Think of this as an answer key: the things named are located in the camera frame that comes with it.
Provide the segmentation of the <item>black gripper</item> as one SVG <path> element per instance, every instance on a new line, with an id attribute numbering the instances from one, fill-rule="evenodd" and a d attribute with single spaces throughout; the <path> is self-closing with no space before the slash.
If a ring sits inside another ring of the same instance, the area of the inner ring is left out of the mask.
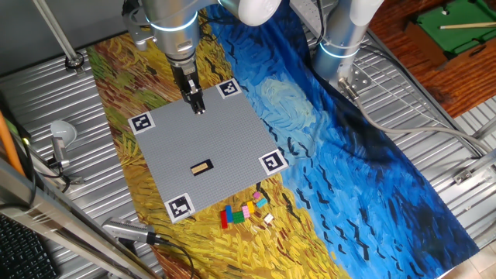
<path id="1" fill-rule="evenodd" d="M 186 64 L 172 64 L 170 68 L 174 76 L 174 82 L 181 90 L 184 101 L 191 106 L 195 114 L 203 114 L 205 112 L 205 104 L 203 102 L 196 62 L 190 61 Z"/>

